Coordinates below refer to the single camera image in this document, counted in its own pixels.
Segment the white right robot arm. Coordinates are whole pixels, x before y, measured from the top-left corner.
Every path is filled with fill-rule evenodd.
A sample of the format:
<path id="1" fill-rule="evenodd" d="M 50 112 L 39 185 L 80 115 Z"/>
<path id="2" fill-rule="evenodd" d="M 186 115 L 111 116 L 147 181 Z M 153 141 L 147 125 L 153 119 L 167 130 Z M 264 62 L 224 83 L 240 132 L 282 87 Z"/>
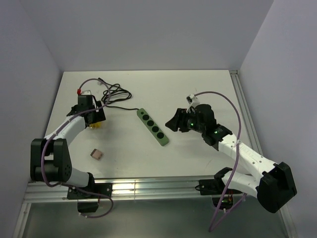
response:
<path id="1" fill-rule="evenodd" d="M 263 157 L 240 142 L 232 131 L 216 122 L 210 105 L 201 104 L 189 110 L 178 108 L 165 125 L 174 132 L 193 130 L 200 133 L 207 145 L 247 170 L 244 175 L 225 167 L 212 179 L 200 180 L 201 195 L 246 193 L 257 198 L 265 210 L 276 213 L 297 194 L 291 168 L 284 162 L 277 164 Z"/>

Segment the yellow plug adapter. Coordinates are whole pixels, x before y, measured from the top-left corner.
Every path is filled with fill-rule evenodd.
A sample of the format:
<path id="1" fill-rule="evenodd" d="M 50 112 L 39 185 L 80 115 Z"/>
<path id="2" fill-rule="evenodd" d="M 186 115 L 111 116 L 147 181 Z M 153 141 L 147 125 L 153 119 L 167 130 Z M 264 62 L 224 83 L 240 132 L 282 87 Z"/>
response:
<path id="1" fill-rule="evenodd" d="M 98 128 L 101 128 L 102 127 L 102 122 L 96 122 L 96 123 L 93 123 L 93 124 L 90 124 L 89 127 L 91 129 L 98 129 Z"/>

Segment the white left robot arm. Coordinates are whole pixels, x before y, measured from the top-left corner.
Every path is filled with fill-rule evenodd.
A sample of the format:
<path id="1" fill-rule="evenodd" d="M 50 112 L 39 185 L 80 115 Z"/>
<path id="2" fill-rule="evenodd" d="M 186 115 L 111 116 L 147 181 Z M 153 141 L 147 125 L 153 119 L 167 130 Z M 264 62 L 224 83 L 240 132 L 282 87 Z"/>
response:
<path id="1" fill-rule="evenodd" d="M 93 95 L 78 95 L 77 104 L 63 123 L 45 138 L 31 142 L 30 177 L 49 187 L 65 185 L 78 189 L 85 198 L 96 194 L 95 179 L 89 172 L 73 168 L 68 146 L 90 125 L 105 121 L 101 101 Z"/>

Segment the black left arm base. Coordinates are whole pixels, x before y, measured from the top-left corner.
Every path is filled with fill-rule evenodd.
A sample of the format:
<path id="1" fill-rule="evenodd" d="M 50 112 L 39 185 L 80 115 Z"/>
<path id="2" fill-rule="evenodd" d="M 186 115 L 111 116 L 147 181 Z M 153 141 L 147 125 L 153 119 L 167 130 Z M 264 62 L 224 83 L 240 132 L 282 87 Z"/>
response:
<path id="1" fill-rule="evenodd" d="M 81 216 L 87 218 L 100 218 L 109 214 L 114 202 L 111 198 L 112 183 L 97 183 L 94 188 L 69 188 L 67 193 L 67 200 L 77 201 L 77 211 Z M 94 215 L 97 212 L 101 199 L 110 201 L 110 208 L 101 215 Z"/>

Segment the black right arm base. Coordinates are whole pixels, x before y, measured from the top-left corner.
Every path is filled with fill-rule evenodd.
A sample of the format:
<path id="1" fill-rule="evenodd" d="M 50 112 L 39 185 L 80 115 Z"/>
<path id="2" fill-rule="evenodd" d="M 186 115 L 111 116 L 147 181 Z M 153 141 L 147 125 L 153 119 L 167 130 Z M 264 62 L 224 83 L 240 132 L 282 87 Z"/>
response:
<path id="1" fill-rule="evenodd" d="M 195 186 L 200 195 L 221 195 L 224 188 L 225 183 L 221 179 L 201 179 Z"/>

